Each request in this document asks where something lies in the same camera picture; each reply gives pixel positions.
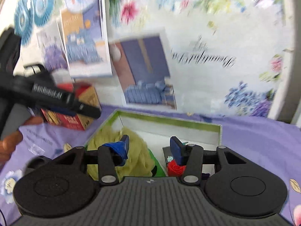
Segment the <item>person's left hand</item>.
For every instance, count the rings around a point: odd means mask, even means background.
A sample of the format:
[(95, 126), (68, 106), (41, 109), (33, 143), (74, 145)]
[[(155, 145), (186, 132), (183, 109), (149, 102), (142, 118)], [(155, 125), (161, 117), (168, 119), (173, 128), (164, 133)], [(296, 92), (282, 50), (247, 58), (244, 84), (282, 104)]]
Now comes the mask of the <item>person's left hand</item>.
[[(25, 125), (38, 125), (43, 123), (43, 118), (41, 116), (32, 116), (26, 122), (24, 122), (23, 126)], [(16, 146), (21, 143), (23, 140), (22, 133), (17, 130), (12, 134), (5, 137), (1, 140), (1, 152), (0, 152), (0, 162), (4, 164), (5, 162), (9, 161), (11, 158), (12, 153), (15, 151)]]

